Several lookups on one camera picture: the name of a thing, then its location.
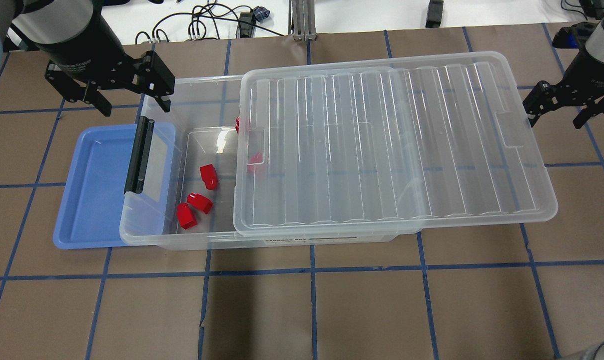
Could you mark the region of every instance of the plastic lid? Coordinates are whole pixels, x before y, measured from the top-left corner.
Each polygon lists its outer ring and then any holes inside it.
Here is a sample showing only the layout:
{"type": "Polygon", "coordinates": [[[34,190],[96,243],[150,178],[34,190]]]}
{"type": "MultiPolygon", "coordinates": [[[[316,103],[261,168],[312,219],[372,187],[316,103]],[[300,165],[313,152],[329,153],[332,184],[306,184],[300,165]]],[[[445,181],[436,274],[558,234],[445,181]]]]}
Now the plastic lid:
{"type": "Polygon", "coordinates": [[[233,222],[266,239],[546,221],[557,211],[496,52],[249,71],[233,222]]]}

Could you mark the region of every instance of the tiled table surface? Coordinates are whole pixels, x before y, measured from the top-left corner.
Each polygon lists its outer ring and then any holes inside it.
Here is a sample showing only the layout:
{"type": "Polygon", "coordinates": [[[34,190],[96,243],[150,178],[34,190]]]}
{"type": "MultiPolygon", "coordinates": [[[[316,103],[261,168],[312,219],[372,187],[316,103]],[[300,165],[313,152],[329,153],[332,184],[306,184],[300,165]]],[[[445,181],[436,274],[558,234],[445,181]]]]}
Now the tiled table surface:
{"type": "MultiPolygon", "coordinates": [[[[562,24],[168,43],[179,78],[496,50],[522,96],[575,50],[562,24]]],[[[148,45],[127,47],[138,56],[148,45]]],[[[551,359],[604,340],[604,116],[535,127],[560,203],[546,223],[424,230],[389,243],[215,251],[59,250],[52,233],[77,135],[132,123],[62,102],[41,53],[0,72],[0,360],[551,359]]]]}

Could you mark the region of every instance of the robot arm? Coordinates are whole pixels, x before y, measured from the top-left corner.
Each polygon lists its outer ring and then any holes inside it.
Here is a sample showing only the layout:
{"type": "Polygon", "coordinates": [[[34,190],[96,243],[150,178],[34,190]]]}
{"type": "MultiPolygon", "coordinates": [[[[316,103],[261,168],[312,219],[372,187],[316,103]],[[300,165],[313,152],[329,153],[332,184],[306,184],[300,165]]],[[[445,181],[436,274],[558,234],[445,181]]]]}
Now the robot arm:
{"type": "MultiPolygon", "coordinates": [[[[21,10],[12,20],[51,59],[44,77],[69,102],[94,105],[109,116],[111,104],[99,92],[128,89],[155,98],[165,112],[171,108],[175,76],[155,51],[139,59],[127,55],[102,18],[95,0],[25,0],[0,2],[0,18],[21,10]]],[[[0,39],[9,22],[0,20],[0,39]]]]}
{"type": "Polygon", "coordinates": [[[556,85],[537,83],[524,100],[531,126],[540,116],[561,107],[582,107],[573,120],[580,129],[589,119],[604,114],[604,18],[598,24],[582,22],[563,27],[553,39],[556,48],[578,48],[579,54],[556,85]]]}

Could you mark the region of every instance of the white background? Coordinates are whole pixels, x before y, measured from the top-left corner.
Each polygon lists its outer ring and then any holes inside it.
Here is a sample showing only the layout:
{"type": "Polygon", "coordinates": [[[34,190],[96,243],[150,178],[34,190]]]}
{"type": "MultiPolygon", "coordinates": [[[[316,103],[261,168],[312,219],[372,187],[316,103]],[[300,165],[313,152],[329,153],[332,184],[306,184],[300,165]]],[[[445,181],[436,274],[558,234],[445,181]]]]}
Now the white background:
{"type": "MultiPolygon", "coordinates": [[[[229,7],[249,5],[263,6],[271,11],[263,27],[281,34],[288,33],[288,2],[286,0],[219,0],[229,7]]],[[[578,4],[578,0],[569,0],[578,4]]],[[[190,12],[195,5],[206,0],[165,0],[153,4],[147,0],[131,0],[120,6],[106,6],[102,16],[113,29],[122,44],[133,44],[135,34],[151,29],[164,16],[175,12],[190,12]]],[[[426,22],[428,0],[316,0],[315,19],[318,33],[372,32],[377,30],[419,29],[426,22]]],[[[226,10],[216,7],[216,14],[226,10]]],[[[577,13],[560,8],[560,0],[444,0],[442,27],[477,27],[482,25],[507,25],[530,23],[557,23],[583,20],[577,13]]],[[[203,19],[208,27],[206,36],[215,36],[209,19],[203,19]]],[[[167,32],[171,41],[188,39],[187,25],[190,16],[174,16],[159,28],[167,32]]],[[[234,22],[217,22],[222,39],[235,38],[234,22]]],[[[256,29],[256,37],[274,36],[256,29]]]]}

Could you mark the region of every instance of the blue tray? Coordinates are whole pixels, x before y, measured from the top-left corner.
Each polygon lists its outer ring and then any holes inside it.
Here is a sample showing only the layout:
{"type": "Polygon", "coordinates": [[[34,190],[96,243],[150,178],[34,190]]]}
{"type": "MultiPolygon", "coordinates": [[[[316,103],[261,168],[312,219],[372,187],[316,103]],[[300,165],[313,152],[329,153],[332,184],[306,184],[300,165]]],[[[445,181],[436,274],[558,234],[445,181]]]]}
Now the blue tray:
{"type": "Polygon", "coordinates": [[[58,248],[126,246],[119,220],[135,127],[90,127],[80,134],[53,232],[58,248]]]}

